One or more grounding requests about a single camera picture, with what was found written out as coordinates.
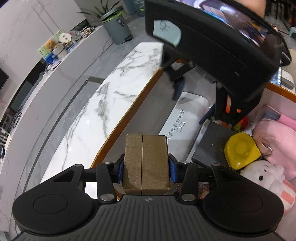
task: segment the metal ring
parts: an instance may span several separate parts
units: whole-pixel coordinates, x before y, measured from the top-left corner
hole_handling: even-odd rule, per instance
[[[264,158],[265,157],[270,157],[274,153],[273,150],[272,150],[272,148],[269,145],[264,145],[264,146],[270,150],[270,154],[262,155],[262,157],[264,157]]]

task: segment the light blue sticker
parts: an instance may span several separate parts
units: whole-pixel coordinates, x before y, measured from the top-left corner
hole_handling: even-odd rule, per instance
[[[181,40],[181,30],[178,26],[167,20],[155,20],[153,35],[177,47]]]

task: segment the ribbed black surface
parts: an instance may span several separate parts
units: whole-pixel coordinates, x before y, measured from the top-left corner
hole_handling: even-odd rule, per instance
[[[208,224],[194,206],[182,205],[172,196],[123,196],[116,204],[101,206],[95,217],[72,233],[40,237],[22,233],[15,241],[220,241],[282,240],[270,233],[261,237],[237,237]]]

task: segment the trash can lid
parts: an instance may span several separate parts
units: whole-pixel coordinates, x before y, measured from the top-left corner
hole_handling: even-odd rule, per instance
[[[118,12],[118,11],[121,11],[123,9],[122,6],[119,6],[115,9],[112,9],[111,11],[107,12],[106,14],[104,14],[102,17],[101,17],[101,20],[104,21],[105,19],[107,19],[109,16],[111,16],[113,13],[115,12]]]

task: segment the white logo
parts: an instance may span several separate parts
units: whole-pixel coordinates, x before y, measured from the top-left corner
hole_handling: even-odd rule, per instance
[[[146,202],[151,202],[151,201],[153,201],[153,199],[151,198],[151,197],[147,197],[147,198],[145,198],[144,199]]]

